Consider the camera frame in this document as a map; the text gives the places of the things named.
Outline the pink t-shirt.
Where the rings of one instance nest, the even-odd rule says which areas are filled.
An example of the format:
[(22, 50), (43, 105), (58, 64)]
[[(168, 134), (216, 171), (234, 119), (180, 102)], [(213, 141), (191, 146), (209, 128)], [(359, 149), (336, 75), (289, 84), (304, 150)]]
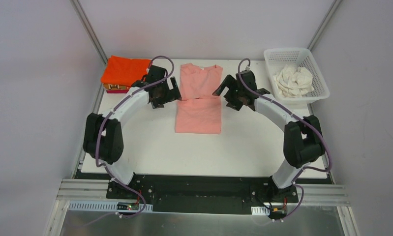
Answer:
[(221, 133), (221, 100), (213, 92), (219, 87), (223, 68), (200, 67), (192, 63), (180, 67), (181, 100), (177, 102), (175, 132)]

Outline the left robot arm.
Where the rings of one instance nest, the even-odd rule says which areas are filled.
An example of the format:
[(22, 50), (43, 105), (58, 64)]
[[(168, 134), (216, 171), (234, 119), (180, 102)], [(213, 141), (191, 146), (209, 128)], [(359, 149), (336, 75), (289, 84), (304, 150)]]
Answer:
[(108, 111), (90, 113), (86, 119), (83, 151), (97, 167), (104, 167), (117, 182), (128, 185), (134, 171), (121, 162), (124, 150), (122, 128), (144, 106), (163, 108), (181, 98), (176, 78), (167, 69), (152, 65), (142, 79), (132, 84), (126, 95)]

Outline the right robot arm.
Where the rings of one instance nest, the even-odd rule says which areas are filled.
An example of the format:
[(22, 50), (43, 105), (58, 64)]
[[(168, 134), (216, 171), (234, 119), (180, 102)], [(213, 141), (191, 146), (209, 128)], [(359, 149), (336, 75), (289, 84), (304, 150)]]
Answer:
[(313, 115), (301, 118), (292, 113), (267, 89), (257, 88), (252, 71), (227, 75), (212, 94), (220, 96), (224, 89), (227, 89), (224, 95), (227, 107), (239, 111), (247, 106), (267, 117), (283, 132), (284, 161), (268, 184), (274, 192), (291, 187), (305, 168), (325, 154), (318, 118)]

